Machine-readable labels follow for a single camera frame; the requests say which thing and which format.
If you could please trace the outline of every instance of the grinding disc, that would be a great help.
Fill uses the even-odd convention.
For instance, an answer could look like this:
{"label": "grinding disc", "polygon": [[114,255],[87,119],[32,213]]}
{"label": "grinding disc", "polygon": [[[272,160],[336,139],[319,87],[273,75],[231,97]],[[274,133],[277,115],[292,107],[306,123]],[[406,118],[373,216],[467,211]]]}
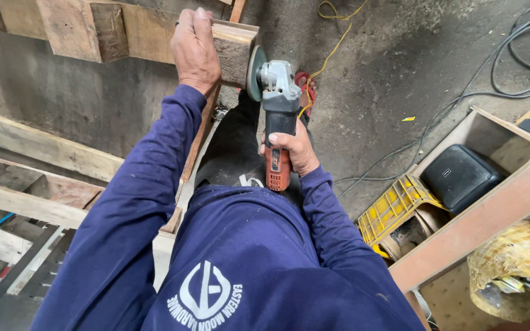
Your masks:
{"label": "grinding disc", "polygon": [[247,92],[248,96],[253,101],[261,101],[263,99],[263,90],[261,89],[259,81],[257,81],[259,70],[261,66],[267,62],[267,56],[261,45],[255,46],[251,60],[248,62],[247,71]]}

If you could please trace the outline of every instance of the shirt logo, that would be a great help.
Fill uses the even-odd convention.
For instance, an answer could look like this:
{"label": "shirt logo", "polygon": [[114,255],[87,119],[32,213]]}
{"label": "shirt logo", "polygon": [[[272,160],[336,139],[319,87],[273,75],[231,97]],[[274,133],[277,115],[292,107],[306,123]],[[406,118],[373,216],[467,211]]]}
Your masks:
{"label": "shirt logo", "polygon": [[[175,295],[167,300],[167,307],[173,318],[192,331],[210,331],[230,319],[239,306],[243,292],[242,284],[231,287],[229,280],[222,275],[220,269],[216,266],[212,267],[210,261],[204,261],[203,264],[202,272],[198,275],[201,276],[199,295],[197,295],[197,288],[191,283],[202,267],[201,262],[183,280],[179,290],[179,299]],[[216,277],[218,284],[210,284],[212,274]]]}

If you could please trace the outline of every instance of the navy blue long sleeve shirt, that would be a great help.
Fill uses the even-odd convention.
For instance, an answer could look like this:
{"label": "navy blue long sleeve shirt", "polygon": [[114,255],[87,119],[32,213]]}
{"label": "navy blue long sleeve shirt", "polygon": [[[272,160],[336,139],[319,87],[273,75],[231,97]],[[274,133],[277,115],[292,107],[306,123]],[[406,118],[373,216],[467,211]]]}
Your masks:
{"label": "navy blue long sleeve shirt", "polygon": [[179,86],[91,209],[32,330],[424,330],[321,167],[300,209],[260,187],[204,185],[153,288],[204,96]]}

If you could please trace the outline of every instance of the hand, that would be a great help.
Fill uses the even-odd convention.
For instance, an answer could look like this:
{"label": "hand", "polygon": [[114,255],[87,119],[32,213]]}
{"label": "hand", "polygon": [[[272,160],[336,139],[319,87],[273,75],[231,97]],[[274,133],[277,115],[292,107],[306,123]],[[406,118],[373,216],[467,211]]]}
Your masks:
{"label": "hand", "polygon": [[212,36],[212,12],[184,10],[171,39],[179,84],[192,86],[207,98],[220,79],[220,62]]}
{"label": "hand", "polygon": [[[271,145],[278,148],[285,148],[290,151],[292,171],[304,177],[319,167],[320,162],[314,154],[312,144],[308,138],[304,124],[298,118],[296,123],[296,135],[275,132],[269,135]],[[261,147],[259,154],[265,155],[265,132],[261,134]]]}

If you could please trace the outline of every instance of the yellow electrical wire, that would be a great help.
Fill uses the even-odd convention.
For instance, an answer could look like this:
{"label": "yellow electrical wire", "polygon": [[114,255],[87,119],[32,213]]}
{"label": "yellow electrical wire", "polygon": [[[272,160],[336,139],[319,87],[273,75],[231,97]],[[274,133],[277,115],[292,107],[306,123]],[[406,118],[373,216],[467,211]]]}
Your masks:
{"label": "yellow electrical wire", "polygon": [[[320,12],[320,7],[322,7],[322,5],[324,4],[327,4],[330,6],[330,8],[333,10],[333,12],[335,13],[333,16],[327,16],[327,15],[324,15]],[[349,16],[342,16],[342,15],[339,15],[337,13],[337,10],[335,8],[335,6],[333,4],[331,4],[330,2],[328,2],[327,0],[324,0],[323,2],[321,2],[319,5],[318,5],[318,15],[322,18],[338,18],[338,19],[341,19],[343,21],[348,21],[351,17],[353,17],[355,14],[357,14],[357,12],[359,12],[361,10],[361,8],[363,8],[363,6],[367,4],[367,0],[365,0],[363,2],[363,4],[357,8],[356,11],[354,11],[351,15]],[[335,53],[335,51],[337,50],[337,48],[339,47],[340,43],[343,41],[344,37],[349,33],[349,31],[351,30],[351,26],[353,26],[353,23],[352,22],[349,22],[349,27],[347,29],[347,31],[344,32],[343,36],[341,37],[341,39],[339,40],[339,42],[336,44],[335,46],[335,49],[333,49],[333,51],[330,53],[330,55],[327,56],[326,60],[325,60],[325,63],[322,65],[322,69],[320,69],[319,71],[316,71],[315,73],[313,73],[309,78],[308,80],[305,82],[305,86],[306,86],[306,89],[305,89],[305,93],[306,95],[308,96],[308,105],[306,107],[304,107],[302,109],[302,111],[300,111],[300,114],[298,115],[298,117],[300,117],[306,109],[312,107],[312,99],[310,98],[310,93],[308,93],[308,86],[310,86],[310,82],[312,82],[312,79],[314,78],[314,76],[320,74],[320,72],[323,72],[326,68],[326,63],[328,62],[328,59],[333,56],[333,54]]]}

